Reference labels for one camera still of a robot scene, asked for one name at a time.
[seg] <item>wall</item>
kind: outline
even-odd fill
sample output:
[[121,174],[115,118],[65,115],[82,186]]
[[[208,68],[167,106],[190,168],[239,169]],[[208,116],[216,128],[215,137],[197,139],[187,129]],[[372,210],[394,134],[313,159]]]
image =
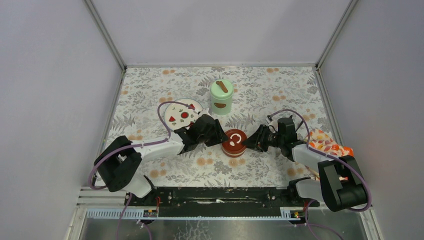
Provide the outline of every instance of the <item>wall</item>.
[[349,0],[93,0],[128,65],[315,63]]
[[2,0],[0,74],[0,239],[62,239],[120,70],[81,0]]
[[386,240],[424,239],[424,1],[359,1],[322,74]]

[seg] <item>white plate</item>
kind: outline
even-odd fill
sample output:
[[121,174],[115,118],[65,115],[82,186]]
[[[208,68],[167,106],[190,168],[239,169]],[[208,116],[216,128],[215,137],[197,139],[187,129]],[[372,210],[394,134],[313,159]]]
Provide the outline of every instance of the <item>white plate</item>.
[[178,99],[176,102],[187,105],[193,104],[194,110],[177,103],[171,103],[166,108],[164,116],[165,123],[171,130],[187,127],[191,122],[194,123],[199,118],[198,112],[203,110],[200,103],[190,98]]

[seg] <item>white panel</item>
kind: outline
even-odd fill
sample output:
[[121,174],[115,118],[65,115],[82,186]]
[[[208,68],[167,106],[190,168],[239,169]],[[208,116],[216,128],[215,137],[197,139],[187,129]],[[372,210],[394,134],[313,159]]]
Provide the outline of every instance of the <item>white panel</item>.
[[424,1],[359,1],[322,73],[386,240],[424,239]]
[[349,0],[94,0],[123,60],[315,63]]
[[82,0],[2,0],[0,74],[0,239],[62,239],[120,69]]

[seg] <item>red container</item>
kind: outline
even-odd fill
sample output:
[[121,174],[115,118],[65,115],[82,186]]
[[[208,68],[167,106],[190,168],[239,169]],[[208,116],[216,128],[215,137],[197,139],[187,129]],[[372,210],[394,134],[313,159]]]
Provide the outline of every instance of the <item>red container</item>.
[[230,129],[225,132],[228,136],[228,141],[222,143],[222,151],[225,155],[231,158],[238,158],[245,153],[246,146],[242,142],[248,137],[239,129]]

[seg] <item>floral pattern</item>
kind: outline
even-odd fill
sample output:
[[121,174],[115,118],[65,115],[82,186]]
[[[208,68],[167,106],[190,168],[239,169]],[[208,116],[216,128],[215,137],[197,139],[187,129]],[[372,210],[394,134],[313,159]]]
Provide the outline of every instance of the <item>floral pattern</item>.
[[[234,85],[231,113],[212,115],[224,131],[237,128],[249,137],[260,124],[266,124],[267,115],[292,109],[311,129],[332,135],[311,67],[146,67],[127,69],[106,146],[121,135],[130,140],[166,136],[156,114],[158,105],[191,98],[207,108],[209,86],[218,79]],[[298,117],[293,119],[297,125],[301,122]],[[306,135],[302,125],[298,137]],[[136,174],[146,175],[155,186],[168,187],[285,187],[290,180],[312,176],[305,166],[291,162],[273,147],[263,153],[247,149],[241,157],[231,158],[220,145],[199,145],[179,156],[142,161]],[[103,185],[101,179],[96,185]]]

